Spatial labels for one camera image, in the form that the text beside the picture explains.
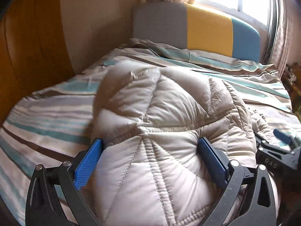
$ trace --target headboard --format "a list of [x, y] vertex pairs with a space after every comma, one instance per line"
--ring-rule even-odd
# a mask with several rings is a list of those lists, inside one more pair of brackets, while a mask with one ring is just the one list
[[260, 35], [251, 25], [208, 6], [146, 3], [134, 11], [133, 37], [259, 61]]

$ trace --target stitching seam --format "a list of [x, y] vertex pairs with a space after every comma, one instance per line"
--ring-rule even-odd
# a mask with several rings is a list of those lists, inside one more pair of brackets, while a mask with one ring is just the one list
[[151, 96], [151, 98], [150, 98], [150, 102], [148, 103], [148, 106], [147, 106], [147, 108], [146, 108], [146, 111], [145, 111], [144, 116], [142, 117], [142, 120], [144, 120], [144, 118], [145, 118], [145, 116], [146, 116], [146, 113], [147, 113], [147, 110], [148, 110], [149, 106], [151, 105], [151, 100], [152, 100], [153, 97], [154, 97], [154, 94], [155, 94], [156, 88], [157, 88], [157, 86], [158, 86], [158, 82], [159, 82], [160, 77], [161, 77], [161, 74], [159, 75], [159, 77], [158, 77], [158, 79], [157, 79], [157, 81], [156, 81], [156, 84], [155, 84], [155, 88], [154, 88], [153, 94], [152, 94], [152, 96]]
[[212, 122], [204, 122], [204, 120], [199, 120], [199, 121], [191, 123], [191, 124], [189, 124], [187, 126], [156, 126], [155, 125], [155, 126], [149, 126], [149, 127], [153, 127], [153, 128], [163, 128], [163, 127], [170, 127], [170, 128], [175, 128], [175, 127], [177, 127], [177, 128], [192, 128], [192, 129], [186, 130], [186, 131], [190, 131], [190, 130], [194, 130], [194, 129], [199, 128], [200, 125], [206, 126], [206, 125], [210, 125], [212, 123], [215, 123], [215, 122], [219, 121], [220, 119], [226, 117], [227, 115], [232, 114], [232, 113], [236, 113], [236, 112], [238, 113], [237, 108], [233, 108], [233, 109], [229, 109], [229, 110], [224, 111], [222, 114], [226, 113], [225, 115], [218, 115], [218, 116], [214, 116], [214, 117], [210, 117], [208, 119], [205, 119], [205, 121], [211, 121], [211, 120], [213, 120]]
[[225, 87], [227, 88], [227, 90], [228, 90], [228, 92], [229, 92], [229, 94], [230, 94], [230, 96], [231, 96], [231, 98], [232, 98], [233, 105], [234, 105], [235, 109], [236, 109], [237, 112], [238, 112], [238, 115], [239, 115], [239, 121], [240, 121], [240, 124], [241, 124], [241, 130], [246, 134], [246, 131], [243, 129], [243, 123], [242, 123], [242, 121], [241, 121], [240, 113], [239, 113], [239, 111], [238, 111], [238, 109], [237, 109], [236, 104], [234, 103], [234, 99], [233, 99], [232, 93], [229, 91], [229, 87], [225, 84], [225, 82], [224, 82], [224, 81], [222, 81], [222, 82], [224, 83]]
[[205, 178], [203, 178], [203, 177], [197, 175], [195, 172], [193, 172], [192, 170], [190, 170], [188, 167], [184, 166], [181, 162], [178, 161], [178, 159], [177, 159], [176, 157], [174, 157], [172, 154], [170, 154], [170, 153], [169, 153], [166, 149], [164, 149], [162, 146], [160, 146], [160, 148], [163, 149], [163, 150], [164, 150], [167, 154], [169, 154], [171, 157], [173, 157], [179, 164], [181, 164], [181, 165], [182, 165], [183, 167], [185, 167], [187, 170], [189, 170], [190, 172], [192, 172], [195, 176], [197, 176], [197, 177], [199, 177], [199, 178], [201, 178], [201, 179], [204, 179], [204, 180], [207, 181], [207, 182], [213, 183], [212, 181], [209, 181], [209, 180], [207, 180], [207, 179], [205, 179]]
[[247, 132], [247, 137], [249, 136], [249, 115], [248, 115], [248, 110], [245, 108], [245, 111], [246, 111], [246, 116], [247, 116], [247, 119], [248, 119], [248, 123], [247, 123], [247, 126], [246, 126], [246, 132]]
[[160, 173], [161, 173], [161, 175], [162, 175], [162, 179], [163, 179], [163, 182], [164, 182], [164, 185], [165, 185], [165, 188], [166, 188], [166, 192], [167, 192], [167, 194], [168, 194], [168, 199], [169, 199], [169, 201], [170, 201], [171, 208], [172, 208], [172, 210], [173, 210], [173, 217], [174, 217], [174, 220], [175, 220], [176, 222], [178, 222], [178, 219], [176, 219], [175, 209], [174, 209], [174, 206], [173, 206], [173, 204], [172, 204], [172, 202], [171, 202], [170, 194], [169, 194], [169, 192], [168, 192], [168, 189], [167, 189], [167, 186], [166, 186], [166, 183], [165, 183], [165, 179], [164, 179], [163, 173], [162, 173], [162, 171], [161, 171], [159, 162], [158, 162], [158, 160], [157, 160], [157, 156], [156, 156], [156, 153], [155, 153], [155, 150], [154, 150], [154, 143], [153, 143], [153, 141], [151, 141], [151, 140], [150, 140], [150, 142], [151, 142], [151, 144], [152, 144], [153, 153], [154, 153], [156, 162], [157, 162], [157, 164], [158, 164], [159, 171], [160, 171]]
[[186, 218], [184, 218], [182, 221], [179, 222], [178, 225], [181, 225], [181, 226], [185, 226], [187, 224], [190, 224], [193, 222], [193, 220], [191, 220], [191, 222], [185, 222], [185, 221], [188, 221], [187, 219], [190, 219], [190, 217], [194, 217], [194, 220], [197, 220], [199, 219], [200, 217], [204, 216], [205, 213], [201, 214], [201, 215], [197, 215], [198, 213], [200, 213], [201, 211], [206, 211], [208, 207], [210, 207], [212, 204], [209, 204], [209, 205], [206, 205], [204, 208], [202, 208], [201, 210], [199, 211], [196, 211], [194, 213], [192, 213], [191, 215], [187, 216]]
[[[217, 118], [218, 118], [217, 121], [219, 121], [220, 119], [222, 119], [222, 118], [224, 118], [224, 117], [226, 117], [226, 116], [228, 116], [228, 115], [230, 115], [230, 114], [232, 114], [232, 113], [236, 113], [236, 112], [237, 112], [237, 111], [235, 111], [235, 109], [227, 110], [227, 111], [226, 111], [226, 115], [224, 115], [224, 116], [217, 116]], [[204, 123], [204, 126], [210, 125], [210, 124], [215, 123], [215, 122], [216, 122], [216, 121], [213, 121], [213, 122], [210, 122], [210, 123]], [[200, 123], [203, 124], [202, 121], [199, 121], [199, 122], [197, 122], [197, 123], [189, 124], [188, 126], [182, 126], [182, 127], [179, 126], [179, 127], [177, 127], [177, 128], [191, 128], [192, 126], [196, 126], [196, 127], [192, 128], [192, 129], [188, 129], [188, 130], [185, 130], [185, 131], [164, 131], [164, 130], [160, 130], [160, 132], [173, 132], [173, 133], [189, 132], [189, 131], [198, 129], [199, 127], [197, 127], [197, 126], [199, 126]], [[158, 129], [160, 129], [160, 128], [164, 128], [164, 127], [170, 127], [170, 126], [151, 126], [151, 127], [148, 127], [148, 128], [158, 128]], [[131, 138], [131, 137], [136, 136], [136, 135], [139, 135], [139, 134], [142, 134], [142, 133], [137, 133], [137, 134], [135, 133], [135, 134], [133, 134], [132, 136], [127, 135], [127, 137], [128, 137], [128, 138]], [[107, 143], [112, 143], [112, 144], [110, 144], [110, 145], [113, 145], [113, 144], [115, 144], [114, 140], [118, 140], [120, 137], [122, 137], [122, 135], [118, 135], [118, 136], [116, 136], [116, 137], [110, 139], [109, 141], [107, 141]]]
[[[172, 82], [174, 82], [175, 84], [177, 84], [180, 88], [182, 88], [182, 86], [180, 86], [177, 82], [175, 82], [173, 79], [171, 79], [170, 77], [168, 77], [168, 76], [166, 76], [166, 75], [163, 75], [163, 76], [165, 76], [167, 79], [169, 79], [169, 80], [171, 80]], [[182, 88], [186, 93], [188, 93], [189, 94], [189, 96], [190, 97], [192, 97], [193, 99], [194, 99], [194, 101], [195, 101], [195, 103], [197, 104], [197, 105], [199, 105], [202, 109], [203, 109], [203, 107], [195, 100], [195, 98], [187, 91], [187, 90], [185, 90], [184, 88]], [[207, 115], [207, 117], [209, 117], [209, 111], [208, 111], [208, 113], [204, 110], [204, 112], [206, 113], [206, 115]]]
[[109, 207], [109, 210], [108, 210], [108, 213], [107, 213], [107, 215], [106, 215], [106, 218], [105, 218], [104, 222], [106, 222], [107, 218], [109, 217], [109, 214], [110, 214], [110, 212], [111, 212], [111, 210], [112, 210], [112, 208], [113, 208], [113, 205], [114, 205], [114, 203], [115, 203], [115, 201], [116, 201], [116, 198], [117, 198], [117, 195], [118, 195], [118, 191], [120, 190], [120, 187], [121, 187], [121, 185], [122, 185], [122, 182], [124, 181], [124, 179], [125, 179], [125, 177], [126, 177], [126, 175], [127, 175], [127, 173], [128, 173], [128, 169], [130, 168], [130, 165], [132, 164], [133, 159], [134, 159], [134, 157], [135, 157], [135, 155], [136, 155], [136, 153], [137, 153], [137, 151], [138, 151], [138, 149], [139, 149], [141, 143], [142, 143], [142, 138], [141, 138], [141, 140], [140, 140], [140, 142], [139, 142], [139, 144], [138, 144], [138, 146], [137, 146], [137, 149], [135, 150], [135, 152], [134, 152], [134, 154], [133, 154], [133, 156], [132, 156], [132, 158], [131, 158], [131, 160], [130, 160], [130, 162], [129, 162], [129, 164], [128, 164], [128, 167], [126, 168], [126, 170], [125, 170], [125, 172], [124, 172], [124, 175], [123, 175], [123, 177], [122, 177], [122, 179], [121, 179], [121, 181], [120, 181], [119, 187], [118, 187], [118, 189], [117, 189], [117, 191], [116, 191], [116, 193], [115, 193], [115, 196], [114, 196], [114, 198], [113, 198], [112, 204], [111, 204], [110, 207]]
[[212, 78], [208, 78], [209, 89], [210, 89], [210, 99], [209, 99], [210, 102], [209, 102], [208, 115], [210, 114], [211, 109], [212, 109], [212, 90], [211, 90], [211, 88], [212, 88], [212, 82], [211, 82], [211, 79], [212, 79]]
[[145, 145], [145, 143], [144, 143], [144, 148], [145, 148], [145, 153], [146, 153], [147, 161], [148, 161], [148, 163], [149, 163], [149, 165], [150, 165], [150, 171], [151, 171], [151, 173], [152, 173], [152, 175], [153, 175], [153, 179], [154, 179], [154, 182], [155, 182], [155, 185], [156, 185], [156, 188], [157, 188], [157, 192], [158, 192], [158, 195], [159, 195], [159, 198], [160, 198], [160, 201], [161, 201], [161, 205], [162, 205], [162, 209], [163, 209], [164, 216], [165, 216], [165, 219], [166, 219], [166, 223], [167, 223], [167, 225], [169, 225], [169, 224], [168, 224], [168, 220], [167, 220], [167, 216], [166, 216], [166, 211], [165, 211], [165, 208], [164, 208], [164, 205], [163, 205], [163, 201], [162, 201], [162, 198], [161, 198], [161, 194], [160, 194], [160, 191], [159, 191], [159, 188], [158, 188], [158, 185], [157, 185], [157, 181], [156, 181], [156, 178], [155, 178], [153, 169], [152, 169], [152, 167], [151, 167], [150, 160], [149, 160], [149, 158], [148, 158], [148, 154], [147, 154], [147, 150], [146, 150], [146, 145]]
[[229, 145], [229, 130], [230, 130], [230, 124], [232, 121], [232, 115], [230, 117], [229, 125], [228, 125], [228, 131], [227, 131], [227, 145], [226, 145], [226, 156], [228, 157], [228, 145]]

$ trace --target beige puffer jacket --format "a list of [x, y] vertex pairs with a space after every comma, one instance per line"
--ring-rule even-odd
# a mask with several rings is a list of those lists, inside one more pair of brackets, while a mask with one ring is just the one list
[[221, 193], [196, 154], [198, 139], [256, 166], [251, 116], [237, 94], [221, 79], [180, 67], [110, 66], [93, 109], [92, 139], [106, 147], [94, 173], [100, 222], [198, 225]]

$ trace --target black clamp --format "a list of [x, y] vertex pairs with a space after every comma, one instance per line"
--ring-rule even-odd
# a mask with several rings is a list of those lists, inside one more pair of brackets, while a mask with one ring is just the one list
[[[26, 226], [76, 225], [67, 220], [56, 194], [55, 184], [61, 186], [79, 225], [100, 226], [78, 190], [86, 185], [101, 151], [101, 140], [96, 139], [73, 161], [65, 161], [59, 167], [52, 168], [37, 165], [27, 195]], [[199, 140], [197, 152], [203, 158], [213, 181], [224, 190], [219, 201], [199, 226], [223, 225], [241, 185], [244, 184], [247, 184], [244, 200], [235, 219], [227, 225], [276, 225], [274, 195], [264, 165], [261, 164], [255, 169], [243, 167], [236, 160], [229, 161], [225, 154], [214, 149], [206, 138]]]
[[281, 140], [286, 139], [291, 151], [278, 148], [270, 145], [268, 141], [263, 139], [260, 135], [255, 133], [257, 143], [256, 162], [265, 164], [268, 170], [272, 173], [277, 173], [286, 180], [287, 183], [300, 187], [301, 185], [301, 147], [293, 142], [288, 136], [283, 137], [284, 134], [276, 129], [274, 134], [280, 137]]

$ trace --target blue clamp pad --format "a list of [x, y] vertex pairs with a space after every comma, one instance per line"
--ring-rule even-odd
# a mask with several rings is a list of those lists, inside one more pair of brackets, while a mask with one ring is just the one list
[[202, 157], [215, 184], [222, 189], [226, 189], [228, 185], [228, 166], [225, 162], [228, 158], [225, 154], [218, 154], [218, 150], [211, 147], [210, 142], [205, 137], [199, 139], [197, 151]]
[[102, 152], [101, 145], [101, 139], [95, 140], [79, 166], [76, 168], [74, 172], [74, 185], [77, 190], [87, 184], [100, 158]]
[[280, 139], [283, 143], [290, 145], [293, 142], [293, 140], [291, 139], [290, 136], [284, 134], [283, 132], [279, 131], [278, 129], [274, 129], [273, 133], [274, 133], [275, 137]]

